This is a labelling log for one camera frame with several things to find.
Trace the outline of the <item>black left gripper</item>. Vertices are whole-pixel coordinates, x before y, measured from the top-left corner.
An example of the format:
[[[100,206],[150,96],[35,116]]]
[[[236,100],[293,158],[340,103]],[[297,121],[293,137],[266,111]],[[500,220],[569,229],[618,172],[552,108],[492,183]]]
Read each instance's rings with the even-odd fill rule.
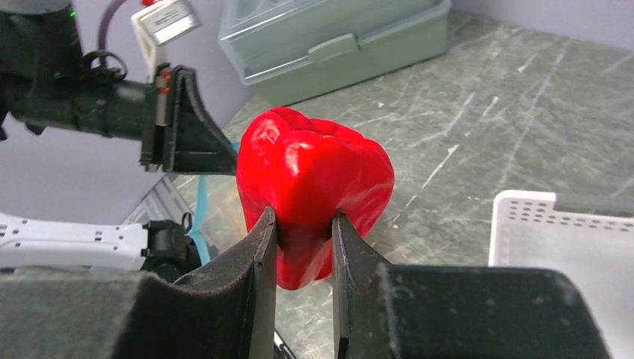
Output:
[[[74,10],[1,11],[1,118],[40,135],[49,127],[141,143],[147,171],[233,175],[237,152],[206,110],[196,71],[170,69],[165,135],[154,85],[126,80],[127,67],[94,67],[110,52],[84,53]],[[164,138],[163,155],[161,142]]]

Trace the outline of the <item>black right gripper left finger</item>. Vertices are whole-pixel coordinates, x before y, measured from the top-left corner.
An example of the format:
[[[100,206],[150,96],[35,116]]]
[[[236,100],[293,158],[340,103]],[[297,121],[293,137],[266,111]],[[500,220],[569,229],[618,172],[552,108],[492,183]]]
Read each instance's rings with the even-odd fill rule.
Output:
[[[84,266],[1,275],[3,358],[271,358],[275,215],[169,283]]]

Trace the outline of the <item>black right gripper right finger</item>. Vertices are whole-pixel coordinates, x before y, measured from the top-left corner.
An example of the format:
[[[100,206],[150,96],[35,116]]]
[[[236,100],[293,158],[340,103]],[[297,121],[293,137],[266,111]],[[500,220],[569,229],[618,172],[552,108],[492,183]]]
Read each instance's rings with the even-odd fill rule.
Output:
[[[578,289],[547,269],[391,263],[332,222],[336,358],[609,358]]]

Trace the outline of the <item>clear zip top bag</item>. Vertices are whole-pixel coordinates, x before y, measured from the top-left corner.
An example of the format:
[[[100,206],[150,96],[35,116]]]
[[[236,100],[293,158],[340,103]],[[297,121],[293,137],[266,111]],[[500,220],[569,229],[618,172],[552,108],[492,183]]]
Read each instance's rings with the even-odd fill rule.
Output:
[[[205,265],[234,245],[244,233],[236,176],[190,176],[179,190],[191,195],[191,211],[183,216],[183,221]]]

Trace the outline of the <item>red toy pepper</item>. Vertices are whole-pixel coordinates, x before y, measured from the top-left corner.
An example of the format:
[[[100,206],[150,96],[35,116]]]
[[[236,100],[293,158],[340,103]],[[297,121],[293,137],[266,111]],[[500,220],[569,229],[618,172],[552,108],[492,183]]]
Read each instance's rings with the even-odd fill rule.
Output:
[[[386,150],[332,120],[277,107],[255,117],[240,140],[236,185],[246,228],[265,209],[277,221],[277,284],[297,290],[329,277],[338,211],[366,236],[396,181]]]

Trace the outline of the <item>white perforated plastic basket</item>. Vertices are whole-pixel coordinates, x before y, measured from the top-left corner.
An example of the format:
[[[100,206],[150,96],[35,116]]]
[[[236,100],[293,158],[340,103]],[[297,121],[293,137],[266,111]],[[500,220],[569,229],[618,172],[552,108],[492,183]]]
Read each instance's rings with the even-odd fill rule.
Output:
[[[612,357],[633,357],[631,197],[501,191],[493,200],[488,264],[565,274]]]

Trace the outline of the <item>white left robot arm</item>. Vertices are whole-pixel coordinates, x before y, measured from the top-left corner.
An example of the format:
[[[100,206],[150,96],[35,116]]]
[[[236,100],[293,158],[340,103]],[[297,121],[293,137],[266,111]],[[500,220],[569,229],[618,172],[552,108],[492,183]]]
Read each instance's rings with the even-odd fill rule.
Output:
[[[1,3],[1,114],[35,135],[49,127],[141,143],[147,171],[233,175],[236,151],[206,111],[193,69],[166,61],[145,83],[110,52],[83,53],[70,1]],[[167,281],[207,264],[206,202],[180,223],[102,226],[1,216],[1,267],[151,271]]]

